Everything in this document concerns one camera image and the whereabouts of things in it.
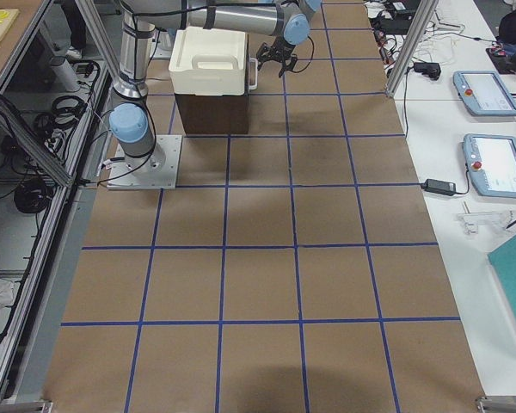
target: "robotic arm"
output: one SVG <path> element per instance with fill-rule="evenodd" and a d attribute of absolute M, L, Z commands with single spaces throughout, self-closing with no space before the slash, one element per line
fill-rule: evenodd
<path fill-rule="evenodd" d="M 147 95 L 145 77 L 155 28 L 187 26 L 222 28 L 276 37 L 262 46 L 259 62 L 276 60 L 283 71 L 296 61 L 292 50 L 310 33 L 310 20 L 321 0 L 285 0 L 279 3 L 217 3 L 217 0 L 122 0 L 123 22 L 120 75 L 114 80 L 117 95 L 128 101 Z"/>
<path fill-rule="evenodd" d="M 125 10 L 123 38 L 120 71 L 113 82 L 114 111 L 109 123 L 124 152 L 128 173 L 146 180 L 147 176 L 156 175 L 165 162 L 165 153 L 149 128 L 145 105 L 148 93 L 145 78 L 155 28 L 197 26 L 271 35 L 276 37 L 275 42 L 271 46 L 263 44 L 257 54 L 259 67 L 265 61 L 275 60 L 282 65 L 279 76 L 292 71 L 296 63 L 292 50 L 308 38 L 310 19 L 321 7 L 321 0 L 260 1 L 266 3 L 120 1 Z"/>

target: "cooler handle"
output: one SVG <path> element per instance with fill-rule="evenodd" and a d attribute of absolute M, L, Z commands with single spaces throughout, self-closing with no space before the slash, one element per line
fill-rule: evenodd
<path fill-rule="evenodd" d="M 200 63 L 229 63 L 231 64 L 231 69 L 237 69 L 239 67 L 239 62 L 235 59 L 235 56 L 231 56 L 229 54 L 225 55 L 217 55 L 217 54 L 195 54 L 191 59 L 191 65 L 194 69 L 200 69 Z"/>
<path fill-rule="evenodd" d="M 254 90 L 258 87 L 258 59 L 249 58 L 249 62 L 254 63 L 254 65 L 255 65 L 255 83 L 254 84 L 249 83 L 249 90 Z"/>

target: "grid of blue tape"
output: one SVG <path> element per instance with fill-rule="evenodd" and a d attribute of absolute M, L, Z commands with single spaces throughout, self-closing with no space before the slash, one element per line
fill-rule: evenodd
<path fill-rule="evenodd" d="M 348 2 L 348 3 L 332 3 L 332 4 L 363 4 L 361 2 Z M 327 27 L 327 22 L 324 16 L 322 15 L 323 24 Z M 384 325 L 386 323 L 400 323 L 400 322 L 451 322 L 451 321 L 459 321 L 459 317 L 383 317 L 382 306 L 380 303 L 380 298 L 378 294 L 377 281 L 375 277 L 375 270 L 372 262 L 372 254 L 371 248 L 373 247 L 384 247 L 384 246 L 398 246 L 398 247 L 412 247 L 412 246 L 428 246 L 428 245 L 437 245 L 435 242 L 424 242 L 424 243 L 370 243 L 368 241 L 366 223 L 364 219 L 363 207 L 361 204 L 361 198 L 359 190 L 363 187 L 386 187 L 386 186 L 416 186 L 418 182 L 384 182 L 384 183 L 359 183 L 358 177 L 356 175 L 355 165 L 353 163 L 352 156 L 352 148 L 350 145 L 351 138 L 356 137 L 368 137 L 368 138 L 384 138 L 384 137 L 395 137 L 402 136 L 401 134 L 350 134 L 347 130 L 346 119 L 343 112 L 342 106 L 342 96 L 360 96 L 360 95 L 381 95 L 382 93 L 372 92 L 372 93 L 356 93 L 356 94 L 344 94 L 340 93 L 338 79 L 335 69 L 335 61 L 336 60 L 376 60 L 371 58 L 347 58 L 347 59 L 336 59 L 333 57 L 331 42 L 329 38 L 329 31 L 332 30 L 368 30 L 365 28 L 314 28 L 313 30 L 324 30 L 327 35 L 327 42 L 329 46 L 329 55 L 330 58 L 318 59 L 318 60 L 327 60 L 332 64 L 332 69 L 335 77 L 335 85 L 336 85 L 336 93 L 310 93 L 310 94 L 290 94 L 290 96 L 337 96 L 340 111 L 342 124 L 344 128 L 344 135 L 322 135 L 317 136 L 317 138 L 321 137 L 339 137 L 346 139 L 347 142 L 347 151 L 350 159 L 350 166 L 352 170 L 352 174 L 354 177 L 353 184 L 341 184 L 341 185 L 297 185 L 293 183 L 292 179 L 292 156 L 291 156 L 291 139 L 305 139 L 305 138 L 314 138 L 314 136 L 306 135 L 306 136 L 296 136 L 291 135 L 289 131 L 289 115 L 288 115 L 288 107 L 287 107 L 287 96 L 289 94 L 286 93 L 286 82 L 283 78 L 283 93 L 279 94 L 260 94 L 254 93 L 253 96 L 283 96 L 285 101 L 285 117 L 286 117 L 286 135 L 270 135 L 270 136 L 259 136 L 258 139 L 262 138 L 285 138 L 286 145 L 288 150 L 288 162 L 289 162 L 289 185 L 232 185 L 230 184 L 230 146 L 231 141 L 233 139 L 238 138 L 247 138 L 247 136 L 229 136 L 227 138 L 227 167 L 225 171 L 225 185 L 185 185 L 179 186 L 178 188 L 225 188 L 224 193 L 224 223 L 223 223 L 223 236 L 222 236 L 222 245 L 221 246 L 162 246 L 156 245 L 157 240 L 157 228 L 161 215 L 161 209 L 163 204 L 163 196 L 164 192 L 161 190 L 158 205 L 157 205 L 157 214 L 155 217 L 155 224 L 153 228 L 153 235 L 151 245 L 112 245 L 112 246 L 88 246 L 83 247 L 83 250 L 149 250 L 149 261 L 147 265 L 147 273 L 144 282 L 144 294 L 142 298 L 142 304 L 139 314 L 138 321 L 105 321 L 105 322 L 66 322 L 62 323 L 63 327 L 84 327 L 84 326 L 134 326 L 138 328 L 136 341 L 134 343 L 133 357 L 132 357 L 132 365 L 130 378 L 128 382 L 128 389 L 126 392 L 126 402 L 125 402 L 125 413 L 128 413 L 130 410 L 130 402 L 132 396 L 132 387 L 134 382 L 134 376 L 136 372 L 136 367 L 138 364 L 138 351 L 139 344 L 142 334 L 142 329 L 145 326 L 151 325 L 217 325 L 218 326 L 218 359 L 217 359 L 217 376 L 216 376 L 216 403 L 215 403 L 215 413 L 219 413 L 220 408 L 220 386 L 221 386 L 221 374 L 222 374 L 222 344 L 223 344 L 223 327 L 224 325 L 257 325 L 257 324 L 297 324 L 299 327 L 299 338 L 300 338 L 300 351 L 301 351 L 301 361 L 302 361 L 302 380 L 304 384 L 303 393 L 304 393 L 304 405 L 306 413 L 310 413 L 310 398 L 308 392 L 308 384 L 307 384 L 307 370 L 306 370 L 306 353 L 305 353 L 305 337 L 304 337 L 304 326 L 306 324 L 358 324 L 358 323 L 378 323 L 381 330 L 383 345 L 384 345 L 384 353 L 386 359 L 386 366 L 388 369 L 388 374 L 390 376 L 390 385 L 394 398 L 394 405 L 396 407 L 396 413 L 401 413 L 401 407 L 399 404 L 399 398 L 397 395 L 396 388 L 396 380 L 394 378 L 394 373 L 391 365 L 390 359 L 390 348 L 388 345 L 388 340 L 386 337 L 386 331 Z M 157 94 L 161 96 L 172 96 L 171 94 Z M 175 118 L 175 106 L 172 109 L 172 113 L 170 116 L 169 123 L 169 133 L 172 131 L 172 126 Z M 363 231 L 364 242 L 363 243 L 331 243 L 331 244 L 299 244 L 298 243 L 298 234 L 296 231 L 296 211 L 295 211 L 295 202 L 294 202 L 294 188 L 355 188 L 358 208 L 359 208 L 359 216 L 360 223 Z M 229 204 L 229 192 L 230 188 L 289 188 L 291 194 L 291 207 L 292 207 L 292 235 L 293 235 L 293 245 L 268 245 L 268 246 L 229 246 L 227 245 L 227 225 L 228 225 L 228 204 Z M 369 318 L 333 318 L 333 319 L 305 319 L 303 318 L 302 313 L 302 293 L 300 286 L 300 273 L 299 273 L 299 259 L 298 259 L 298 250 L 301 248 L 340 248 L 340 247 L 361 247 L 365 248 L 367 260 L 369 264 L 369 270 L 371 273 L 371 280 L 373 285 L 373 291 L 378 311 L 378 317 L 369 317 Z M 222 250 L 222 265 L 221 265 L 221 282 L 220 282 L 220 300 L 219 300 L 219 314 L 218 320 L 198 320 L 198 321 L 145 321 L 145 304 L 147 300 L 147 293 L 149 289 L 150 277 L 151 277 L 151 268 L 153 263 L 153 256 L 156 250 L 200 250 L 200 249 L 213 249 L 213 250 Z M 266 250 L 276 250 L 276 249 L 292 249 L 294 251 L 294 262 L 295 262 L 295 277 L 296 277 L 296 288 L 297 288 L 297 302 L 298 302 L 298 319 L 285 319 L 285 320 L 225 320 L 224 319 L 224 279 L 225 279 L 225 254 L 227 250 L 256 250 L 256 249 L 266 249 Z"/>

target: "clear plastic part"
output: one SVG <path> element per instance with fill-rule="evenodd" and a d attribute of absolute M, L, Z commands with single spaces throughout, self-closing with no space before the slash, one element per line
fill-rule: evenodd
<path fill-rule="evenodd" d="M 480 225 L 489 225 L 496 233 L 516 233 L 516 210 L 459 213 L 457 219 L 463 223 L 466 235 L 476 235 Z"/>

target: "metal post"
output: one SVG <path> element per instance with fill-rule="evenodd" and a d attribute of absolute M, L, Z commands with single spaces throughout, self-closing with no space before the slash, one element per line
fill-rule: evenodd
<path fill-rule="evenodd" d="M 415 17 L 411 23 L 411 27 L 407 33 L 407 37 L 403 42 L 402 50 L 397 57 L 396 64 L 386 84 L 386 95 L 388 97 L 394 97 L 397 86 L 402 81 L 403 76 L 409 66 L 409 62 L 413 58 L 416 47 L 421 41 L 422 35 L 424 34 L 428 22 L 432 17 L 433 11 L 438 5 L 438 0 L 422 0 L 419 4 L 419 8 L 416 10 Z"/>
<path fill-rule="evenodd" d="M 100 51 L 100 55 L 105 60 L 105 66 L 109 71 L 112 78 L 115 78 L 119 74 L 119 60 L 114 54 L 113 46 L 109 41 L 101 17 L 97 12 L 97 8 L 93 1 L 90 0 L 75 0 L 77 2 L 78 9 L 83 15 L 86 26 L 88 26 L 89 32 L 94 38 L 95 45 Z"/>

